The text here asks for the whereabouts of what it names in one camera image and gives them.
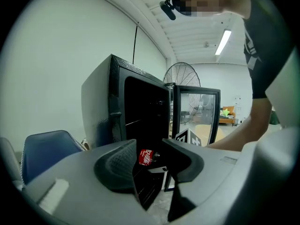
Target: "standing fan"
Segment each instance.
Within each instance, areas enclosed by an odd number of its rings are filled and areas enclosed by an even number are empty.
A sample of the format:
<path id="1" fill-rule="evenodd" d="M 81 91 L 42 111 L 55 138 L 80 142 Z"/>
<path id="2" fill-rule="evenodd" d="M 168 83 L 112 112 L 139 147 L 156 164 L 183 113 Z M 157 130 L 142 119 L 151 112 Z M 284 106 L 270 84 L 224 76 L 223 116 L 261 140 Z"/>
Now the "standing fan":
<path id="1" fill-rule="evenodd" d="M 200 87 L 200 80 L 191 67 L 185 62 L 178 62 L 171 66 L 164 76 L 164 83 L 176 83 L 180 86 Z M 196 115 L 200 107 L 200 94 L 189 94 L 189 105 L 185 111 L 180 112 L 180 123 L 186 124 Z M 171 101 L 171 125 L 173 120 L 173 101 Z"/>

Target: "chair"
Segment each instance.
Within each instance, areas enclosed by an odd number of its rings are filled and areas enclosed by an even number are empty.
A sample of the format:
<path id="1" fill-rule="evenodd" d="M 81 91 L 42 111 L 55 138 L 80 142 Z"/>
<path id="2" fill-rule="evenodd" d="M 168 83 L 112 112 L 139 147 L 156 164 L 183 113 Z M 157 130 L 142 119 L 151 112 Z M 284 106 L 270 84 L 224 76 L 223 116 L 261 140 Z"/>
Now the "chair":
<path id="1" fill-rule="evenodd" d="M 24 184 L 28 184 L 65 157 L 83 150 L 84 148 L 67 131 L 28 136 L 21 160 L 21 177 Z"/>
<path id="2" fill-rule="evenodd" d="M 22 186 L 22 178 L 20 173 L 20 164 L 15 157 L 15 151 L 10 142 L 3 137 L 0 137 L 0 156 L 3 164 L 11 178 L 12 183 L 18 188 Z"/>

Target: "refrigerator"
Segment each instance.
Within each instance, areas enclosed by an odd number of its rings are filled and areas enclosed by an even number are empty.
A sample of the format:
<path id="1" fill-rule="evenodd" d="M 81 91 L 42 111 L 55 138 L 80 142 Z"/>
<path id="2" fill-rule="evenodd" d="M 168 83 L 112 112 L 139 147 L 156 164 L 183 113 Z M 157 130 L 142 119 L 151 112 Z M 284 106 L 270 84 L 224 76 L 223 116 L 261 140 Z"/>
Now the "refrigerator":
<path id="1" fill-rule="evenodd" d="M 164 83 L 115 56 L 106 58 L 82 85 L 82 119 L 92 148 L 136 139 L 141 149 L 159 153 L 163 138 L 190 128 L 201 146 L 213 143 L 218 130 L 220 90 Z M 163 158 L 150 166 L 136 162 L 133 177 L 138 202 L 148 209 L 158 193 L 172 190 Z"/>

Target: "fluorescent light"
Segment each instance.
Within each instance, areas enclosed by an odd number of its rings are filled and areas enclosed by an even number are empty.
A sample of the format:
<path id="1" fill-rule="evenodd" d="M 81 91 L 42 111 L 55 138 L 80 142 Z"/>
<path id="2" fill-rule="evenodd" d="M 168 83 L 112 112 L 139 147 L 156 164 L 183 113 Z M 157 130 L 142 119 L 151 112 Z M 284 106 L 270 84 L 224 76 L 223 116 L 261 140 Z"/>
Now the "fluorescent light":
<path id="1" fill-rule="evenodd" d="M 215 55 L 220 55 L 221 54 L 221 52 L 224 49 L 226 43 L 228 42 L 228 39 L 229 39 L 230 35 L 231 35 L 231 31 L 230 30 L 224 30 L 223 37 L 221 39 L 219 47 L 216 50 Z"/>

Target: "white wall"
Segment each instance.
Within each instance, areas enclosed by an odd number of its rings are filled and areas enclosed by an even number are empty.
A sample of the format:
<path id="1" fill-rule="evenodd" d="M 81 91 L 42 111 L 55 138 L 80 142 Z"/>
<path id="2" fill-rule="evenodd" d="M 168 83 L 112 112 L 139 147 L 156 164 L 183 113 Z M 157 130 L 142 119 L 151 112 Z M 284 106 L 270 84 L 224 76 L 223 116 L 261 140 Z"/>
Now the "white wall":
<path id="1" fill-rule="evenodd" d="M 33 0 L 0 55 L 0 136 L 15 151 L 31 134 L 84 137 L 81 85 L 111 53 L 132 62 L 135 24 L 105 0 Z M 158 78 L 166 61 L 139 30 L 135 64 Z"/>
<path id="2" fill-rule="evenodd" d="M 166 59 L 140 28 L 136 35 L 135 65 L 160 80 L 163 80 L 167 69 Z"/>
<path id="3" fill-rule="evenodd" d="M 234 106 L 235 96 L 241 97 L 239 119 L 246 118 L 252 104 L 252 85 L 247 66 L 232 64 L 194 64 L 201 87 L 221 90 L 221 107 Z"/>
<path id="4" fill-rule="evenodd" d="M 188 93 L 181 94 L 181 111 L 189 111 L 190 110 L 190 98 Z"/>

